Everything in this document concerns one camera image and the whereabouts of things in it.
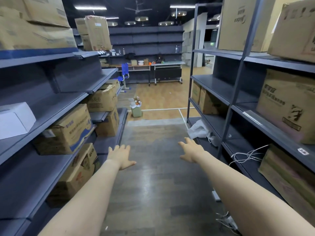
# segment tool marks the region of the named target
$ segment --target ceiling fan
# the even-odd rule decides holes
[[[129,7],[125,7],[125,9],[127,9],[127,10],[131,10],[131,11],[135,11],[136,12],[136,14],[138,14],[139,12],[141,12],[141,11],[151,11],[152,9],[142,9],[142,10],[139,10],[139,5],[142,5],[143,3],[139,3],[138,4],[138,1],[136,0],[136,5],[137,5],[137,8],[136,9],[132,9],[132,8],[129,8]]]

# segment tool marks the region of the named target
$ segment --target table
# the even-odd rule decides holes
[[[154,84],[157,84],[156,79],[159,81],[172,80],[179,78],[179,82],[182,84],[181,78],[181,65],[185,64],[183,61],[168,61],[163,64],[152,64],[154,66]]]

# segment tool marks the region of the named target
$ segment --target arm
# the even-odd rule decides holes
[[[129,151],[130,146],[109,147],[105,163],[38,236],[99,236],[118,170],[136,164],[128,160]]]
[[[244,236],[311,236],[315,228],[268,190],[185,138],[183,160],[198,163]]]

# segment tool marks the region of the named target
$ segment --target fluorescent light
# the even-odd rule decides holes
[[[107,10],[106,7],[75,7],[78,10]]]
[[[195,8],[195,5],[170,5],[170,8]]]

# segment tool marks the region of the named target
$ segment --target white tape line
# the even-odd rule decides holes
[[[186,121],[185,121],[185,119],[184,119],[184,116],[181,114],[180,109],[178,109],[178,111],[179,111],[179,113],[180,113],[180,115],[181,115],[181,118],[183,119],[183,121],[184,121],[184,123],[185,123],[185,126],[186,126],[186,128],[187,128],[187,130],[188,130],[188,126],[187,126],[187,123],[186,123]]]
[[[160,108],[160,109],[143,109],[142,111],[160,111],[160,110],[177,110],[177,109],[187,109],[187,108]]]

